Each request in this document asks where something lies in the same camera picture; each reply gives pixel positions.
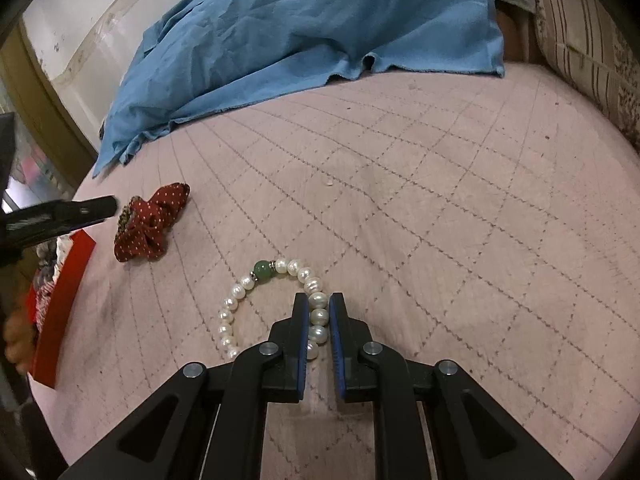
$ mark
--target red box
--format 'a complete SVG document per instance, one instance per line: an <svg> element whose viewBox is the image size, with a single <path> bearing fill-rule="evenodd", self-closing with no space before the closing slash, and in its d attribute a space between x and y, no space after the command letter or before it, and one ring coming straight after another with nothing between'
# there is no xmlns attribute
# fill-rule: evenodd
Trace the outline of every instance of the red box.
<svg viewBox="0 0 640 480"><path fill-rule="evenodd" d="M62 339L65 336L66 324L84 275L84 269L95 247L94 239L84 230L76 231L71 235L71 239L74 244L51 293L47 315L38 337L36 353L31 364L31 377L49 388L56 385L60 345L62 345ZM29 297L33 298L33 301L35 300L33 286Z"/></svg>

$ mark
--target triangular cutout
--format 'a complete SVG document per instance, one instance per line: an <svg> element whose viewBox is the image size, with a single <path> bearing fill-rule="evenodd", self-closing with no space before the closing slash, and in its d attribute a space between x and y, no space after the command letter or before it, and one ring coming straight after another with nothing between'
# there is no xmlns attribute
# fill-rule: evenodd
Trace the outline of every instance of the triangular cutout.
<svg viewBox="0 0 640 480"><path fill-rule="evenodd" d="M153 462L177 405L178 397L165 397L119 441L118 449L144 462Z"/></svg>
<svg viewBox="0 0 640 480"><path fill-rule="evenodd" d="M515 449L516 440L471 393L462 393L462 404L483 458L491 459Z"/></svg>

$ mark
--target jade bead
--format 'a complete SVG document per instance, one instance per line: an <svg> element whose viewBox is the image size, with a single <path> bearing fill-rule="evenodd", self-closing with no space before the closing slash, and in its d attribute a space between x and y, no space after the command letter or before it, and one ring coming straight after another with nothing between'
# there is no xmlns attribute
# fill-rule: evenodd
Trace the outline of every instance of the jade bead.
<svg viewBox="0 0 640 480"><path fill-rule="evenodd" d="M267 260L260 260L254 265L254 274L259 282L266 282L271 276L271 267Z"/></svg>

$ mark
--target silver screw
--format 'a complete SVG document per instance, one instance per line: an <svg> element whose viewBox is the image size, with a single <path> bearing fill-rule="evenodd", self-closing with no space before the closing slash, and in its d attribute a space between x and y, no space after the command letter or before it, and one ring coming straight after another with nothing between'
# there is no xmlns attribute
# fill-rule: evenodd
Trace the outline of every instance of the silver screw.
<svg viewBox="0 0 640 480"><path fill-rule="evenodd" d="M365 354L378 355L380 352L382 352L382 345L377 341L369 341L368 343L364 343L364 345L362 345L362 350L364 350Z"/></svg>
<svg viewBox="0 0 640 480"><path fill-rule="evenodd" d="M260 345L259 350L262 355L273 355L279 350L279 348L273 341L265 341Z"/></svg>
<svg viewBox="0 0 640 480"><path fill-rule="evenodd" d="M454 375L458 371L458 365L449 359L445 359L438 365L438 370L445 375Z"/></svg>
<svg viewBox="0 0 640 480"><path fill-rule="evenodd" d="M203 373L203 371L204 366L202 366L200 363L189 363L182 369L182 373L184 374L184 376L190 379L198 377L201 373Z"/></svg>

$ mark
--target wrinkled blue cloth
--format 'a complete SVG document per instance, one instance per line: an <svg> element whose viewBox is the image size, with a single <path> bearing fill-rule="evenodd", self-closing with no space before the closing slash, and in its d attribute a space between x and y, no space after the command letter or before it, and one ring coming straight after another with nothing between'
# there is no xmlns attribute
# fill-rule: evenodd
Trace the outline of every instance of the wrinkled blue cloth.
<svg viewBox="0 0 640 480"><path fill-rule="evenodd" d="M182 0L147 30L94 176L177 124L373 72L504 75L494 0Z"/></svg>

